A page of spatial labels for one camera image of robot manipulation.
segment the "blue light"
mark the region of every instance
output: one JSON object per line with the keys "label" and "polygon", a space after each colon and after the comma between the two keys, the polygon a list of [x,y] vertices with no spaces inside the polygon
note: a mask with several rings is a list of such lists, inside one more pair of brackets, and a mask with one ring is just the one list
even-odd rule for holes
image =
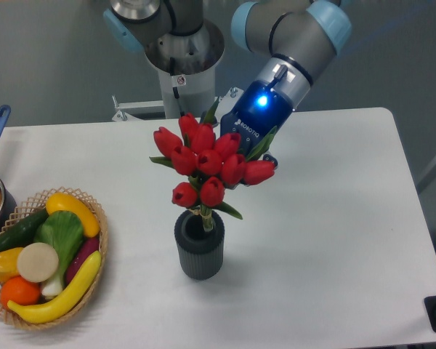
{"label": "blue light", "polygon": [[257,99],[257,105],[259,106],[259,107],[265,107],[266,105],[268,104],[268,97],[267,96],[260,96],[258,99]]}

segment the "robotiq logo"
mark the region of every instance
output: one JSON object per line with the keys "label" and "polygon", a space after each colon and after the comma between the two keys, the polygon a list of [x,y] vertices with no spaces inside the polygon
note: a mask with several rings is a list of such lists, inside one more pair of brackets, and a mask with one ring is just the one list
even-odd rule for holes
{"label": "robotiq logo", "polygon": [[238,119],[235,123],[234,123],[234,125],[236,125],[236,126],[240,126],[240,127],[242,127],[243,129],[245,129],[247,132],[250,132],[252,135],[254,135],[256,138],[258,138],[258,137],[260,137],[260,133],[258,133],[258,132],[255,132],[248,124],[244,124],[243,122],[242,122],[242,120],[240,120],[240,119]]}

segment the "yellow banana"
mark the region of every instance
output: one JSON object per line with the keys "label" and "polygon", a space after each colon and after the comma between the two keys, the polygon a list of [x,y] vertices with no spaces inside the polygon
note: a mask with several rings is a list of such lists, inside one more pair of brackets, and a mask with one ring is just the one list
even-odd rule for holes
{"label": "yellow banana", "polygon": [[95,251],[82,263],[73,280],[53,300],[38,305],[19,305],[9,300],[8,308],[19,315],[23,320],[32,324],[50,322],[69,312],[84,296],[92,284],[100,264],[102,256]]}

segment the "tulip leaf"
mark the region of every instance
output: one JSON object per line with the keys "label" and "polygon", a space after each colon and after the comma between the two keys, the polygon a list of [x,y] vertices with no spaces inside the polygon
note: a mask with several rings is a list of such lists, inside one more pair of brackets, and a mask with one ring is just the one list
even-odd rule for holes
{"label": "tulip leaf", "polygon": [[172,169],[174,168],[173,167],[173,162],[171,161],[171,159],[168,159],[165,156],[150,156],[150,160],[154,164],[164,165],[166,167],[171,167]]}
{"label": "tulip leaf", "polygon": [[195,191],[197,191],[197,193],[201,191],[201,184],[198,181],[197,177],[189,176],[189,183],[192,186],[192,188],[194,188]]}
{"label": "tulip leaf", "polygon": [[184,146],[190,148],[190,139],[189,139],[189,135],[187,133],[184,133]]}
{"label": "tulip leaf", "polygon": [[278,128],[274,126],[266,136],[259,142],[259,144],[255,145],[251,152],[247,155],[246,161],[258,160],[260,156],[270,149],[270,144],[275,138],[276,132]]}
{"label": "tulip leaf", "polygon": [[216,124],[217,120],[215,118],[215,112],[217,111],[219,105],[219,98],[215,100],[211,108],[206,112],[205,117],[203,118],[204,124]]}
{"label": "tulip leaf", "polygon": [[217,209],[219,211],[222,211],[224,213],[228,213],[229,215],[238,218],[239,220],[242,220],[242,214],[238,212],[234,207],[231,205],[226,204],[224,201],[219,204],[218,206],[215,206],[213,209]]}

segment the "dark gray vase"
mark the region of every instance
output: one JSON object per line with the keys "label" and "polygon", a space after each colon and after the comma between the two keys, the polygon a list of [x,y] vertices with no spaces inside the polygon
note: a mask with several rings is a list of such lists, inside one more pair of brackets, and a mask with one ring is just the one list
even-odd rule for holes
{"label": "dark gray vase", "polygon": [[214,228],[208,233],[203,230],[202,217],[190,211],[183,212],[174,225],[181,268],[196,280],[211,278],[223,264],[225,225],[215,211],[211,218]]}

